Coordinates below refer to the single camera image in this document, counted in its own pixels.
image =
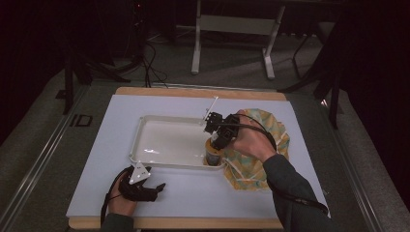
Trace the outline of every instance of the black cable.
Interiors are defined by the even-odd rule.
[[[145,87],[148,87],[148,88],[151,88],[151,81],[150,81],[150,74],[149,74],[149,72],[150,72],[150,70],[151,70],[151,66],[152,66],[152,64],[153,64],[153,62],[154,62],[154,59],[155,59],[155,57],[156,57],[156,55],[157,55],[157,51],[155,50],[155,48],[152,46],[152,45],[150,45],[149,43],[146,43],[146,45],[148,45],[149,47],[151,47],[151,49],[154,51],[154,54],[153,54],[153,57],[151,58],[151,61],[150,62],[147,62],[148,63],[148,65],[147,65],[147,63],[146,63],[146,58],[145,59],[143,59],[143,64],[144,64],[144,66],[145,66]]]
[[[166,88],[168,88],[168,86],[166,85],[166,83],[165,83],[165,81],[168,79],[168,75],[165,73],[165,72],[161,72],[161,71],[158,71],[158,70],[156,70],[156,69],[154,69],[152,66],[151,66],[151,72],[153,73],[153,75],[157,78],[157,80],[160,82],[160,83],[162,83]],[[165,78],[164,79],[161,79],[158,75],[157,75],[157,73],[162,73],[164,76],[165,76]]]
[[[112,182],[111,187],[109,188],[108,193],[105,195],[105,200],[102,204],[102,210],[101,210],[101,216],[100,216],[100,222],[101,224],[103,224],[103,222],[105,221],[105,214],[106,214],[106,208],[108,207],[108,201],[110,201],[111,198],[110,194],[112,192],[112,189],[114,189],[115,183],[117,183],[118,179],[120,179],[121,175],[123,175],[126,172],[129,172],[132,170],[132,166],[125,168],[124,170],[122,170],[117,177],[115,177],[114,182]]]
[[[130,8],[131,8],[131,11],[132,11],[132,18],[131,18],[131,23],[130,23],[130,30],[131,30],[133,26],[136,27],[136,25],[142,25],[142,24],[145,23],[145,21],[143,20],[143,17],[145,15],[143,15],[143,12],[139,13],[135,9],[135,5],[134,5],[134,2],[132,0],[130,1]],[[143,43],[144,42],[141,42],[141,39],[138,38],[138,37],[141,37],[141,35],[139,35],[139,33],[143,33],[143,29],[135,28],[135,31],[136,31],[136,36],[137,36],[138,48],[143,50]],[[127,47],[126,47],[126,50],[124,52],[124,57],[126,57],[127,52],[129,50],[130,38],[131,38],[131,33],[129,33],[129,36],[128,36]],[[131,61],[128,64],[126,64],[122,67],[117,67],[117,68],[113,68],[113,69],[110,69],[110,70],[112,72],[115,72],[115,73],[123,73],[123,72],[129,71],[131,69],[134,69],[133,71],[135,71],[141,65],[142,59],[143,59],[143,52],[137,52],[136,54],[134,54],[134,57],[131,59]]]
[[[267,138],[270,140],[271,144],[274,146],[275,150],[277,150],[277,144],[276,144],[274,138],[257,120],[254,120],[252,117],[250,117],[248,115],[245,115],[245,114],[233,114],[233,115],[248,117],[251,120],[253,120],[254,122],[256,122],[261,128],[251,126],[251,125],[246,125],[246,124],[220,123],[220,124],[212,124],[212,125],[237,127],[237,128],[248,128],[248,129],[252,129],[252,130],[255,130],[255,131],[259,131],[259,132],[263,133],[265,136],[267,136]],[[285,193],[285,192],[275,188],[275,186],[272,183],[270,183],[269,181],[268,181],[268,185],[269,185],[269,187],[271,188],[272,191],[274,191],[277,195],[281,196],[282,198],[285,198],[287,200],[293,201],[293,202],[298,203],[298,204],[302,204],[302,205],[317,208],[320,211],[322,211],[323,214],[325,214],[325,215],[327,215],[329,213],[329,209],[325,205],[323,205],[322,203],[320,203],[318,201],[312,201],[312,200],[308,200],[308,199],[298,197],[298,196],[295,196],[295,195],[292,195],[292,194]]]

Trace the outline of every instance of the dark background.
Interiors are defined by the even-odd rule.
[[[354,40],[353,55],[344,60],[341,88],[364,123],[382,161],[407,207],[409,177],[410,22],[406,3],[365,2],[339,39]],[[206,13],[272,17],[272,11],[254,4],[243,11],[240,3],[219,8],[205,3]],[[144,5],[147,25],[175,39],[175,24],[194,25],[195,1],[155,0]],[[131,57],[140,47],[132,41],[132,2],[1,1],[0,2],[0,144],[18,124],[43,87],[64,67],[63,54],[54,40],[64,28],[70,41],[95,61],[112,64],[112,58]],[[312,17],[334,20],[339,12],[293,6],[286,10],[280,31],[300,36]],[[337,55],[337,44],[330,56]]]

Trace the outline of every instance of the white metal frame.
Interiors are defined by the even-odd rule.
[[[201,30],[220,31],[232,33],[247,33],[255,35],[269,35],[269,43],[266,48],[262,49],[265,62],[266,74],[269,79],[275,78],[274,68],[272,65],[271,53],[278,35],[278,29],[284,13],[284,6],[281,6],[275,20],[230,17],[219,15],[201,14],[201,0],[197,0],[196,7],[196,26],[195,26],[195,48],[193,50],[192,74],[199,73],[199,63],[201,55]]]

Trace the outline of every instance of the right hand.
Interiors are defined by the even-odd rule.
[[[245,114],[245,111],[239,110],[238,114]],[[260,128],[259,124],[246,116],[239,116],[239,120],[240,124]],[[236,150],[245,156],[255,157],[261,162],[277,154],[277,151],[265,134],[248,128],[239,128],[238,137],[230,142],[228,148]]]

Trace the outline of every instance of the tray rim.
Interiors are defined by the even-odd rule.
[[[164,162],[146,162],[140,161],[134,158],[136,156],[136,150],[138,147],[138,138],[141,136],[141,132],[143,126],[148,121],[158,121],[158,122],[175,122],[175,123],[188,123],[188,124],[199,124],[205,123],[202,118],[192,118],[192,117],[182,117],[182,116],[166,116],[166,115],[153,115],[147,114],[144,116],[139,117],[139,123],[136,129],[136,134],[132,142],[132,148],[129,153],[129,158],[131,162],[137,163],[141,162],[145,166],[153,166],[153,167],[171,167],[171,168],[181,168],[181,169],[195,169],[195,170],[220,170],[225,167],[225,162],[221,161],[220,165],[218,166],[210,166],[210,165],[189,165],[189,164],[174,164],[174,163],[164,163]]]

